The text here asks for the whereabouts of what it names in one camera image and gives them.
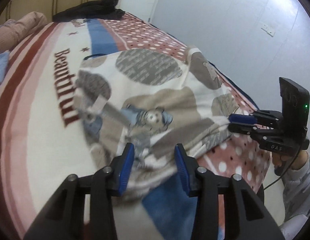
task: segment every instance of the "person's arm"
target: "person's arm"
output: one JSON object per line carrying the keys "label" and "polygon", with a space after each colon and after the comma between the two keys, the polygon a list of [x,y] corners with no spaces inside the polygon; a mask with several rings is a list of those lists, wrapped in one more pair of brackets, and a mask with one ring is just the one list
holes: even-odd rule
{"label": "person's arm", "polygon": [[[281,165],[281,158],[273,154],[274,165]],[[292,167],[283,176],[283,202],[285,206],[285,220],[297,216],[310,216],[310,155],[301,151]]]}

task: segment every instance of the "gray sleeve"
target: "gray sleeve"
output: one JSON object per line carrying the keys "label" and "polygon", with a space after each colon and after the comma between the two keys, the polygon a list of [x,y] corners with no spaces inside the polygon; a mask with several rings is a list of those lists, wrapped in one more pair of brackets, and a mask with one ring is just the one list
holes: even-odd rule
{"label": "gray sleeve", "polygon": [[284,184],[283,202],[285,219],[303,214],[310,216],[310,155],[308,161],[298,171],[289,169],[282,178]]}

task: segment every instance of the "black cable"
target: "black cable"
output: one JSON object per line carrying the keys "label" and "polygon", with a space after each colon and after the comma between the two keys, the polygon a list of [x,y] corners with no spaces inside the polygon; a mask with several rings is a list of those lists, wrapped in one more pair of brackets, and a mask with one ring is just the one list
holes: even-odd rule
{"label": "black cable", "polygon": [[270,185],[268,185],[267,187],[264,188],[264,190],[268,189],[269,187],[271,187],[272,185],[274,185],[276,182],[278,182],[284,175],[285,173],[289,170],[289,168],[291,168],[291,166],[293,165],[293,163],[296,161],[297,157],[299,156],[300,151],[302,150],[302,146],[303,144],[300,145],[299,150],[297,151],[297,154],[294,156],[293,160],[291,161],[291,163],[289,164],[289,166],[286,168],[286,170],[282,173],[282,175],[276,179],[275,181],[273,181]]}

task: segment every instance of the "blue gripper pad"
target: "blue gripper pad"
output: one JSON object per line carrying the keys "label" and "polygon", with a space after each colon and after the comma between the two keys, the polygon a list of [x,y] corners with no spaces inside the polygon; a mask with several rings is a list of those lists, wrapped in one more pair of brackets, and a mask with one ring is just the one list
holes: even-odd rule
{"label": "blue gripper pad", "polygon": [[191,191],[190,175],[187,171],[186,163],[184,162],[182,153],[177,145],[175,146],[174,154],[175,154],[175,162],[177,165],[177,172],[181,179],[183,190],[186,192],[187,195],[189,195]]}
{"label": "blue gripper pad", "polygon": [[122,195],[127,189],[127,183],[129,180],[131,168],[133,166],[135,157],[135,148],[132,143],[127,143],[122,153],[121,158],[123,159],[122,170],[119,173],[119,186],[118,186],[118,194]]}
{"label": "blue gripper pad", "polygon": [[256,124],[257,119],[253,115],[243,115],[243,114],[230,114],[228,117],[230,122],[245,123],[245,124]]}

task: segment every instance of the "human hand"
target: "human hand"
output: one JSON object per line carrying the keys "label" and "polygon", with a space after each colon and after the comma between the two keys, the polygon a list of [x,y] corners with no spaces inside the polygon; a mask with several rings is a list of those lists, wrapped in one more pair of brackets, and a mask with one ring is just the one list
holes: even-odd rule
{"label": "human hand", "polygon": [[[272,153],[272,162],[274,166],[281,167],[283,161],[290,161],[291,159],[292,157],[290,156],[279,155],[278,153]],[[304,150],[300,151],[298,157],[291,166],[292,170],[297,171],[301,169],[305,165],[307,160],[308,160],[308,153]]]}

